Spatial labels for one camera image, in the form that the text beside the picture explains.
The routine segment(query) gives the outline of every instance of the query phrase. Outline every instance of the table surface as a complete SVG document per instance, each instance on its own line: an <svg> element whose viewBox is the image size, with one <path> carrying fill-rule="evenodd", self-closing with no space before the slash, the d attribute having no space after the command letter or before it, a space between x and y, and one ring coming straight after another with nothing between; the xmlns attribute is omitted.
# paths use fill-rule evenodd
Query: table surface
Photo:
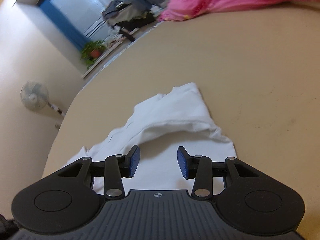
<svg viewBox="0 0 320 240"><path fill-rule="evenodd" d="M165 22L74 99L44 176L104 140L157 93L195 82L238 158L295 189L320 239L320 11L283 5Z"/></svg>

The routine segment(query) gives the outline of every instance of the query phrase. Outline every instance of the gray rubber base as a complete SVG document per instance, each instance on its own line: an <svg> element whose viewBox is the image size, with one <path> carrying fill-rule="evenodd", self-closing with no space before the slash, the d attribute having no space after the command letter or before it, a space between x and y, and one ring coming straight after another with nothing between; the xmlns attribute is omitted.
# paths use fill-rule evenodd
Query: gray rubber base
<svg viewBox="0 0 320 240"><path fill-rule="evenodd" d="M131 190L105 203L90 223L73 232L44 236L20 230L12 240L302 240L295 232L251 236L226 224L207 201L186 190Z"/></svg>

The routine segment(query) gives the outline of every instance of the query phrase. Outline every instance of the fan stand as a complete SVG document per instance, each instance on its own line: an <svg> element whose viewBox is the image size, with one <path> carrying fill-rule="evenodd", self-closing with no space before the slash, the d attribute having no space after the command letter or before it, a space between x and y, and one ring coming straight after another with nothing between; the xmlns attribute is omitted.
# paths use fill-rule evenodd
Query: fan stand
<svg viewBox="0 0 320 240"><path fill-rule="evenodd" d="M63 117L66 116L66 113L63 112L58 106L53 105L53 104L51 104L51 103L49 103L49 102L48 102L47 104L48 104L48 106L50 106L51 109L53 109L54 111L56 111L58 114L62 115Z"/></svg>

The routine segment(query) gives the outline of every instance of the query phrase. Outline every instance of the white cloth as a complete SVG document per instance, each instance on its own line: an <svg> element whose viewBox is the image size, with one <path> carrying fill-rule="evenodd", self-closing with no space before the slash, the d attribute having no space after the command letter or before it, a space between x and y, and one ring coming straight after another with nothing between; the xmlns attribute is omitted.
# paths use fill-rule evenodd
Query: white cloth
<svg viewBox="0 0 320 240"><path fill-rule="evenodd" d="M67 164L83 156L96 162L115 154L126 155L133 145L140 145L141 157L135 176L122 179L126 193L130 189L191 191L194 180L185 180L178 166L179 146L191 156L205 155L217 162L236 157L232 141L211 119L195 83L137 104L124 127L112 130L89 151L83 147ZM93 189L103 194L103 178L95 178ZM215 178L214 194L222 190L222 178Z"/></svg>

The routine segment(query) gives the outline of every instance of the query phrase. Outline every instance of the white wall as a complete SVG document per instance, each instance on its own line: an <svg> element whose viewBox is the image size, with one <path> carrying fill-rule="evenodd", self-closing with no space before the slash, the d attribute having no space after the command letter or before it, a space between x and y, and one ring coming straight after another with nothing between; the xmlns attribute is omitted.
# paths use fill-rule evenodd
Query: white wall
<svg viewBox="0 0 320 240"><path fill-rule="evenodd" d="M49 20L37 6L27 4L16 4L23 14L36 26L45 38L83 75L87 66L80 60L80 52L76 47L58 30L54 23Z"/></svg>
<svg viewBox="0 0 320 240"><path fill-rule="evenodd" d="M74 64L57 49L64 44L64 51L72 51L63 35L54 25L44 33L15 1L0 4L0 213L7 218L15 194L41 178L57 135L54 125L62 121L47 107L38 113L24 108L22 86L27 80L41 82L50 101L68 109L84 85ZM55 45L47 35L56 36Z"/></svg>

